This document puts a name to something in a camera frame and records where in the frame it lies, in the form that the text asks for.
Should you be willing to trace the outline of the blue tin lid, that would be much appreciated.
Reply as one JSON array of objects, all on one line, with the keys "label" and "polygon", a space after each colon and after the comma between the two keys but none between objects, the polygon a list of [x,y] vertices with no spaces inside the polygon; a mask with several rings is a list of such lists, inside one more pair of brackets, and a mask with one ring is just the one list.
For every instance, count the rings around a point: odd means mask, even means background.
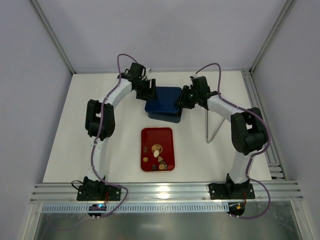
[{"label": "blue tin lid", "polygon": [[182,89],[172,86],[157,86],[155,90],[156,99],[149,98],[146,101],[144,110],[148,114],[177,114],[180,110],[177,101],[182,93]]}]

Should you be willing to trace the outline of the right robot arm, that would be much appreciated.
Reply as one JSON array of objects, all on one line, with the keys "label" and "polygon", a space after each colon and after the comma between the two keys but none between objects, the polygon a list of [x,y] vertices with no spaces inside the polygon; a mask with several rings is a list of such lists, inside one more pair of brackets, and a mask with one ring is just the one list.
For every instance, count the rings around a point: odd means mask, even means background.
[{"label": "right robot arm", "polygon": [[261,111],[257,107],[245,109],[211,91],[205,76],[191,76],[191,85],[185,85],[177,100],[181,108],[193,109],[195,105],[214,112],[230,122],[231,142],[235,149],[232,167],[225,183],[209,184],[210,198],[254,199],[250,170],[254,158],[269,145],[269,133]]}]

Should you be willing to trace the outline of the blue chocolate tin box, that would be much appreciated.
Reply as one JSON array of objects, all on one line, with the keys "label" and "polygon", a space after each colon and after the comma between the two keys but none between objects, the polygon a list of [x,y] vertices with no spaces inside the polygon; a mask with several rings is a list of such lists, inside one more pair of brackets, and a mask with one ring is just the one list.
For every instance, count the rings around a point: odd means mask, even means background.
[{"label": "blue chocolate tin box", "polygon": [[182,112],[178,112],[177,114],[148,112],[147,114],[150,119],[175,124],[179,123],[182,117]]}]

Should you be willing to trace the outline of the metal tongs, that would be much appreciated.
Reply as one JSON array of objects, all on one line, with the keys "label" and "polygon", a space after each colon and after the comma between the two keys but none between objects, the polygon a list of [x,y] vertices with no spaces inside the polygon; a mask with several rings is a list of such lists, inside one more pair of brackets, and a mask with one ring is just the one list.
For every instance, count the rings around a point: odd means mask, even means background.
[{"label": "metal tongs", "polygon": [[217,135],[219,129],[224,123],[225,119],[219,116],[217,113],[206,111],[205,113],[205,138],[206,143],[210,144],[215,136]]}]

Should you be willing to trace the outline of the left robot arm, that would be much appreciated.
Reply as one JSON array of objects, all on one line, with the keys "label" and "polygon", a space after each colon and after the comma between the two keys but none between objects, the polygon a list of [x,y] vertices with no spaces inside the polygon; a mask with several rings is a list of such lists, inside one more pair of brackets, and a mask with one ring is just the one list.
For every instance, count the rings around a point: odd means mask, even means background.
[{"label": "left robot arm", "polygon": [[106,182],[107,144],[115,131],[115,109],[132,91],[140,100],[156,98],[156,80],[149,79],[150,71],[133,62],[129,69],[119,73],[116,85],[99,100],[87,103],[85,129],[92,138],[90,164],[86,176],[77,188],[78,201],[120,201],[121,187]]}]

